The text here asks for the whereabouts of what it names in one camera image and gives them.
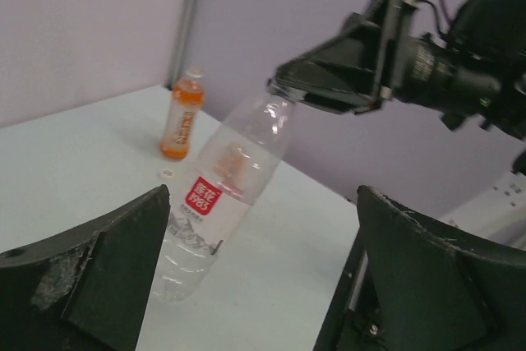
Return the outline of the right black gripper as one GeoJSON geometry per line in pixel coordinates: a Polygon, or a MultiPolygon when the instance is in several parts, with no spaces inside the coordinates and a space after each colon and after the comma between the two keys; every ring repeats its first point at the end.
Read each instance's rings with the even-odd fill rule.
{"type": "Polygon", "coordinates": [[[341,33],[278,66],[272,90],[328,113],[369,113],[395,97],[408,60],[405,45],[414,0],[370,0],[351,14],[341,33]]]}

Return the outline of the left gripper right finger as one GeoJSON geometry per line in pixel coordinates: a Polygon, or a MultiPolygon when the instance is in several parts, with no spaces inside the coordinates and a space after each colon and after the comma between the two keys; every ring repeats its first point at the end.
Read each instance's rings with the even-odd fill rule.
{"type": "Polygon", "coordinates": [[[522,350],[525,254],[360,186],[317,350],[522,350]]]}

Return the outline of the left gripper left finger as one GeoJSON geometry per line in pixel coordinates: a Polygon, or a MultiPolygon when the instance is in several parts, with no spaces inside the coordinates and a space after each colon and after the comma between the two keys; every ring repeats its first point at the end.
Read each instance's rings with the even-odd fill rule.
{"type": "Polygon", "coordinates": [[[158,186],[1,255],[3,350],[136,348],[170,212],[158,186]]]}

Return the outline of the clear water bottle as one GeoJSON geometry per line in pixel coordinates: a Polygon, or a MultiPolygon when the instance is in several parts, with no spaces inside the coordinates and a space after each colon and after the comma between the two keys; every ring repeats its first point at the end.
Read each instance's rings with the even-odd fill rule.
{"type": "Polygon", "coordinates": [[[154,296],[174,303],[198,288],[284,157],[297,101],[274,86],[239,105],[171,186],[154,296]]]}

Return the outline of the white bottle cap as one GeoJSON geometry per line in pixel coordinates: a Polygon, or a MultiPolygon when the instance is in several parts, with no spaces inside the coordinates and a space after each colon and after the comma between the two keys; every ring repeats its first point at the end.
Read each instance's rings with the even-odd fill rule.
{"type": "Polygon", "coordinates": [[[174,177],[174,171],[172,169],[162,169],[159,172],[159,176],[164,179],[170,179],[174,177]]]}

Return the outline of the large orange tea bottle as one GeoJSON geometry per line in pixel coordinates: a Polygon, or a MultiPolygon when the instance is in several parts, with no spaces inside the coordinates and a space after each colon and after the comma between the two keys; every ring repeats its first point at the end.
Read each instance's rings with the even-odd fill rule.
{"type": "Polygon", "coordinates": [[[159,144],[161,153],[168,159],[183,160],[190,150],[193,124],[205,99],[205,89],[201,84],[203,76],[200,67],[189,67],[172,88],[168,117],[159,144]]]}

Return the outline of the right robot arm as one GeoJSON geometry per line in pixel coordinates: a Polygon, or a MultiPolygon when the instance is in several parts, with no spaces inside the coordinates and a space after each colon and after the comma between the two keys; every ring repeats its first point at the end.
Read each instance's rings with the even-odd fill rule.
{"type": "Polygon", "coordinates": [[[464,203],[525,138],[525,0],[466,0],[450,28],[413,36],[423,0],[370,0],[340,32],[279,66],[274,91],[338,114],[330,155],[428,214],[464,203]]]}

